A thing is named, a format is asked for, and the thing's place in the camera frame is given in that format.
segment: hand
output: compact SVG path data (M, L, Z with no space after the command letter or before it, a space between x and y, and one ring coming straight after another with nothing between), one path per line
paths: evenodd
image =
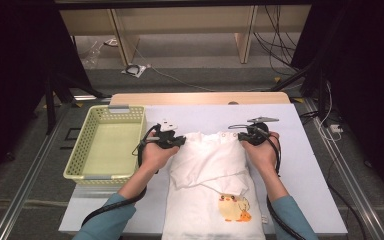
M179 147L162 149L156 143L147 143L142 152L142 165L133 176L118 190L118 194L126 199L135 197L142 192L152 176L162 167L168 159L179 151Z
M269 139L274 143L279 150L279 134L276 132L270 132ZM254 146L247 141L242 141L242 146L248 153L251 162L258 169L258 171L271 171L276 167L276 153L272 145L268 141L264 141L262 144Z
M168 149L162 149L156 143L147 143L142 152L141 168L144 167L153 172L156 172L164 167L168 159L178 151L179 147L177 146Z

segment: light green basket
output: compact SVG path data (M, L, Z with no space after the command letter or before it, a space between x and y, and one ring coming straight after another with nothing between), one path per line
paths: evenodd
M146 131L145 108L111 113L107 105L89 109L64 170L78 184L124 184L137 170L132 155Z

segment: teal sleeve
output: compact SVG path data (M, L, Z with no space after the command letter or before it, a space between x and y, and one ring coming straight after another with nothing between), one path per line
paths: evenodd
M125 200L124 197L117 193L111 197L104 204L110 205L116 202ZM76 240L117 240L120 238L121 233L126 227L127 222L132 218L136 212L136 208L130 204L120 208L110 210L108 212L99 214L91 218L76 234L73 239Z
M272 202L272 206L277 216L303 238L306 240L318 239L293 197L281 197ZM273 220L273 222L277 239L295 239L285 232L276 221Z

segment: wrist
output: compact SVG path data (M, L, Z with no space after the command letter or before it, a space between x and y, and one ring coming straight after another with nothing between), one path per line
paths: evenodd
M151 164L142 164L142 166L139 167L138 171L144 174L154 174L158 171L158 168L152 166Z
M258 172L260 173L260 175L262 175L262 176L270 176L270 175L276 175L277 176L276 169L271 164L260 165L257 169L258 169Z

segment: cartoon print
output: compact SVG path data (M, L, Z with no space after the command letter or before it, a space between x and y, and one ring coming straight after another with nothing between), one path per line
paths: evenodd
M231 194L221 194L218 201L218 207L220 214L224 217L226 222L251 221L252 217L248 212L250 205L245 197Z

